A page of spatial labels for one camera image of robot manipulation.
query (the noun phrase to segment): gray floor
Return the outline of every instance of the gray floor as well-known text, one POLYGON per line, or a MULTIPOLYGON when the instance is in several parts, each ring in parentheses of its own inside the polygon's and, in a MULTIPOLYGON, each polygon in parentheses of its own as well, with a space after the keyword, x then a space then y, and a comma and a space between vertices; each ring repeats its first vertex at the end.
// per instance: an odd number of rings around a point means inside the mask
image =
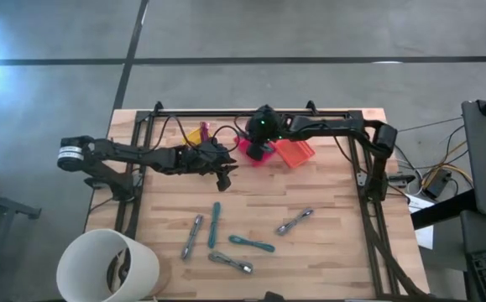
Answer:
MULTIPOLYGON (((0 59, 124 58, 138 6, 0 1, 0 59)), ((486 55, 486 0, 152 0, 137 52, 319 55, 486 55)), ((43 207, 38 221, 19 218, 13 226, 0 262, 0 301, 60 297, 55 268, 83 230, 91 190, 83 174, 56 167, 59 141, 106 135, 121 74, 120 65, 0 66, 0 195, 43 207)), ((458 117, 461 102, 479 98, 486 99, 486 63, 134 66, 123 107, 302 107, 313 100, 319 107, 384 107, 402 129, 458 117)), ((398 144, 415 165, 434 164, 460 125, 402 133, 398 144)), ((468 158, 457 164, 468 170, 468 158)), ((462 275, 449 269, 462 265, 453 256, 460 239, 450 239, 458 225, 449 223, 436 235, 436 250, 445 252, 422 254, 431 292, 462 298, 462 275)))

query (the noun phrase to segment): wooden tabletop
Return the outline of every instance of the wooden tabletop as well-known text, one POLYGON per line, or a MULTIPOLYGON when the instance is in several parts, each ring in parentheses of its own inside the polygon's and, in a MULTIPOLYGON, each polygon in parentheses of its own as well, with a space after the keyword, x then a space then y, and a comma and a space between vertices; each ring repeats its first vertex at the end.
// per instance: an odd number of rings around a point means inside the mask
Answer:
MULTIPOLYGON (((383 109, 362 110, 366 119, 385 121, 383 109)), ((108 137, 118 143, 130 143, 135 112, 116 110, 108 137)), ((152 145, 157 142, 164 120, 155 118, 152 145)), ((232 117, 180 120, 187 133, 197 128, 200 121, 209 122, 212 131, 224 124, 233 125, 232 117)), ((241 118, 239 122, 244 125, 245 120, 241 118)), ((234 145, 234 134, 229 129, 217 137, 228 148, 234 145)), ((160 146, 181 144, 181 138, 176 123, 170 121, 160 146)), ((348 150, 347 140, 338 139, 348 150)), ((266 291, 282 294, 286 299, 374 297, 352 166, 332 138, 311 138, 307 142, 316 154, 296 169, 287 167, 278 154, 264 166, 254 168, 238 150, 231 152, 239 168, 229 175, 232 186, 225 192, 217 191, 215 175, 167 176, 148 169, 136 240, 170 264, 161 274, 171 273, 171 279, 158 298, 262 299, 266 291), (251 262, 253 274, 207 259, 211 250, 206 243, 215 201, 222 204, 215 250, 251 262), (305 207, 315 209, 312 217, 283 237, 274 234, 277 227, 305 207), (205 219, 191 259, 183 262, 180 253, 197 214, 205 219), (230 235, 273 244, 276 251, 268 253, 234 245, 227 240, 230 235)), ((124 171, 123 163, 107 163, 124 171)), ((397 170, 393 159, 387 169, 397 170)), ((109 190, 99 190, 92 206, 110 195, 109 190)), ((97 208, 90 214, 86 230, 113 228, 117 208, 117 202, 97 208)), ((416 285, 428 292, 405 198, 389 195, 383 208, 395 258, 416 285)), ((385 282, 382 259, 379 266, 385 282)))

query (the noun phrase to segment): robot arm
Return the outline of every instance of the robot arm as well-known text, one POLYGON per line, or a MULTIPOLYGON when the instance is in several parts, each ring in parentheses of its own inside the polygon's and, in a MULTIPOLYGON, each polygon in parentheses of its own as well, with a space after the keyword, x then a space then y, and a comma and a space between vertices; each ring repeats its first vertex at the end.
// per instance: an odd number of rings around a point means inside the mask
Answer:
POLYGON ((83 171, 91 176, 85 182, 97 188, 99 184, 110 187, 115 200, 134 198, 133 179, 106 166, 103 160, 147 165, 156 172, 173 174, 217 174, 218 190, 224 191, 231 182, 228 173, 237 168, 229 165, 236 161, 215 138, 197 146, 147 149, 114 143, 108 139, 89 136, 62 138, 58 167, 65 171, 83 171))
POLYGON ((281 117, 273 108, 260 107, 246 125, 247 139, 251 142, 247 155, 261 160, 268 141, 289 139, 307 140, 315 136, 344 136, 355 138, 374 156, 372 170, 368 171, 365 194, 369 200, 381 201, 386 195, 388 180, 384 169, 386 160, 394 152, 397 130, 381 121, 363 119, 313 120, 303 116, 287 115, 281 117), (374 128, 373 140, 365 128, 374 128))

